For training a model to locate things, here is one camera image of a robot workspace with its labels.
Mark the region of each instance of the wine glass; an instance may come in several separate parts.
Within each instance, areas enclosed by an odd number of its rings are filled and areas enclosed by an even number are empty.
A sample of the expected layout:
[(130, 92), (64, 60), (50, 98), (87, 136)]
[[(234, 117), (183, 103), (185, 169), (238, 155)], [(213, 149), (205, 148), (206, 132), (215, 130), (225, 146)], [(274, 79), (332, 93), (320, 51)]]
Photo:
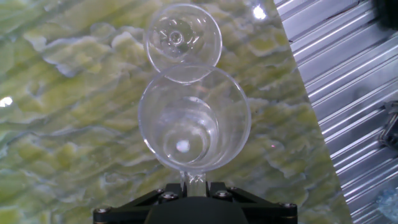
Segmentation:
[(182, 172), (188, 195), (203, 196), (204, 173), (238, 155), (249, 136), (251, 113), (242, 88), (226, 72), (180, 64), (149, 83), (138, 122), (158, 160)]
[(144, 45), (158, 72), (180, 63), (215, 66), (221, 55), (221, 31), (202, 8), (193, 4), (171, 4), (155, 14)]

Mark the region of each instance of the green marble countertop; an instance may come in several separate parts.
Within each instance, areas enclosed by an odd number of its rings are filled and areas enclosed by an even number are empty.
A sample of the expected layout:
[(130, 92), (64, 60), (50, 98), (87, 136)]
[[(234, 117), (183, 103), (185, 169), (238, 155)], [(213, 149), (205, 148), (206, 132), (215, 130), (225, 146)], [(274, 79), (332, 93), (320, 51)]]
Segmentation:
[[(91, 223), (95, 207), (178, 182), (137, 126), (155, 74), (143, 28), (170, 2), (0, 2), (0, 223)], [(252, 111), (246, 146), (208, 180), (297, 203), (302, 223), (351, 223), (272, 0), (194, 2), (219, 24), (217, 66), (239, 82)], [(256, 6), (264, 19), (253, 18)]]

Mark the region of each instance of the glass rim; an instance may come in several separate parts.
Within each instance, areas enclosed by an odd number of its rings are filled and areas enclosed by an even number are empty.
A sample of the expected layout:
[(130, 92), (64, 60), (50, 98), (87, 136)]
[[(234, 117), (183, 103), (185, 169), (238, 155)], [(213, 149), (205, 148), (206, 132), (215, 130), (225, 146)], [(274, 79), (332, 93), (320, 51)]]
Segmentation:
[[(229, 159), (227, 159), (227, 160), (225, 160), (223, 162), (219, 162), (220, 160), (223, 159), (223, 156), (221, 156), (221, 158), (216, 162), (215, 165), (211, 165), (211, 166), (203, 167), (203, 168), (201, 168), (201, 167), (199, 167), (199, 168), (189, 168), (188, 167), (187, 169), (181, 170), (181, 169), (179, 169), (178, 164), (176, 164), (174, 162), (171, 162), (169, 160), (169, 158), (167, 158), (167, 157), (160, 156), (158, 153), (155, 152), (155, 150), (153, 149), (151, 144), (149, 144), (149, 141), (147, 140), (147, 137), (146, 137), (146, 135), (143, 132), (142, 121), (141, 121), (143, 99), (145, 98), (147, 91), (149, 90), (149, 88), (152, 86), (152, 84), (155, 81), (157, 81), (158, 79), (164, 77), (164, 75), (166, 73), (168, 73), (169, 71), (171, 71), (171, 70), (173, 70), (173, 69), (175, 69), (177, 67), (199, 67), (199, 68), (209, 69), (212, 72), (213, 71), (220, 72), (222, 75), (224, 75), (226, 78), (228, 78), (233, 83), (235, 88), (240, 92), (240, 94), (241, 94), (241, 96), (243, 98), (244, 104), (246, 105), (246, 113), (247, 113), (246, 120), (245, 120), (245, 124), (246, 125), (245, 125), (245, 128), (244, 128), (244, 132), (243, 132), (242, 138), (240, 139), (239, 144), (237, 144), (237, 146), (235, 147), (235, 149), (237, 149), (237, 150), (235, 151), (235, 153)], [(208, 172), (208, 171), (211, 171), (211, 170), (215, 170), (217, 168), (220, 168), (220, 167), (226, 165), (227, 163), (231, 162), (242, 151), (244, 145), (246, 144), (246, 142), (247, 142), (247, 140), (249, 138), (249, 134), (250, 134), (250, 130), (251, 130), (251, 110), (250, 110), (249, 101), (248, 101), (248, 98), (247, 98), (246, 94), (244, 93), (244, 91), (241, 88), (241, 86), (237, 83), (237, 81), (230, 74), (226, 73), (224, 70), (222, 70), (220, 68), (217, 68), (217, 67), (214, 67), (214, 66), (211, 66), (211, 65), (201, 64), (201, 63), (186, 63), (186, 64), (180, 64), (180, 65), (176, 65), (176, 66), (173, 66), (173, 67), (169, 67), (169, 68), (165, 69), (164, 71), (159, 72), (149, 82), (149, 84), (147, 85), (146, 89), (142, 93), (142, 96), (140, 97), (139, 104), (138, 104), (138, 127), (139, 127), (139, 130), (140, 130), (141, 136), (144, 139), (145, 144), (147, 145), (149, 150), (152, 151), (152, 153), (155, 154), (156, 158), (161, 163), (164, 163), (165, 165), (167, 165), (167, 166), (169, 166), (169, 167), (171, 167), (173, 169), (179, 170), (179, 171), (202, 173), (202, 172)]]
[(213, 21), (213, 23), (215, 24), (215, 26), (216, 26), (216, 28), (217, 28), (217, 31), (218, 31), (218, 34), (217, 34), (217, 35), (220, 36), (220, 52), (218, 53), (218, 55), (217, 55), (217, 57), (216, 57), (216, 60), (211, 64), (211, 66), (216, 66), (217, 63), (218, 63), (218, 61), (220, 60), (221, 52), (222, 52), (222, 49), (223, 49), (223, 38), (222, 38), (222, 35), (221, 35), (220, 27), (218, 26), (217, 22), (214, 20), (213, 16), (212, 16), (209, 12), (207, 12), (206, 10), (202, 9), (201, 7), (199, 7), (199, 6), (195, 5), (195, 4), (189, 4), (189, 3), (169, 4), (168, 6), (166, 6), (166, 7), (162, 8), (162, 9), (160, 9), (158, 12), (155, 13), (155, 16), (151, 19), (150, 24), (149, 24), (149, 26), (147, 27), (147, 31), (145, 32), (145, 36), (144, 36), (144, 48), (145, 48), (145, 52), (146, 52), (146, 54), (147, 54), (147, 57), (148, 57), (150, 63), (152, 64), (152, 66), (153, 66), (158, 72), (161, 72), (161, 70), (155, 65), (155, 63), (154, 63), (152, 57), (151, 57), (150, 54), (149, 54), (149, 42), (150, 42), (150, 41), (149, 41), (149, 39), (148, 39), (148, 36), (150, 36), (150, 35), (149, 35), (149, 33), (150, 33), (150, 28), (154, 26), (155, 21), (156, 21), (165, 11), (170, 10), (170, 9), (173, 9), (173, 8), (175, 8), (175, 7), (182, 7), (182, 6), (194, 7), (195, 9), (198, 9), (198, 10), (204, 12), (204, 13)]

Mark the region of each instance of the corrugated metal surface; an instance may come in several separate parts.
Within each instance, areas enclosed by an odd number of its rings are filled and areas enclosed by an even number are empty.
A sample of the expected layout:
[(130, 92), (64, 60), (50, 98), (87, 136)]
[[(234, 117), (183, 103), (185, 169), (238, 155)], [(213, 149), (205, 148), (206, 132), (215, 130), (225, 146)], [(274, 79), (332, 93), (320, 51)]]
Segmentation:
[(398, 33), (370, 1), (275, 0), (354, 223), (390, 223), (380, 191), (398, 187), (398, 151), (377, 137), (398, 93)]

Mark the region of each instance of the bolt head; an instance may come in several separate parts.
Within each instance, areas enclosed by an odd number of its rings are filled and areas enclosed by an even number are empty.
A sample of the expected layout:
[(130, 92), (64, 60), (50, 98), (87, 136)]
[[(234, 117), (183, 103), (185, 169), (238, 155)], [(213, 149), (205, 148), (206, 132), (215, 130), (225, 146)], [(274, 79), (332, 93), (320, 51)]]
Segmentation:
[(294, 204), (294, 203), (282, 203), (282, 202), (279, 202), (278, 204), (280, 206), (284, 207), (284, 208), (295, 208), (295, 207), (297, 207), (297, 205)]
[(178, 198), (178, 195), (176, 195), (173, 192), (165, 192), (165, 193), (162, 194), (162, 198), (167, 199), (167, 200), (171, 200), (171, 199)]
[(108, 207), (108, 208), (96, 208), (94, 210), (94, 212), (96, 213), (107, 213), (112, 209), (112, 207)]
[(228, 197), (229, 193), (226, 190), (219, 190), (216, 192), (216, 195), (219, 197)]

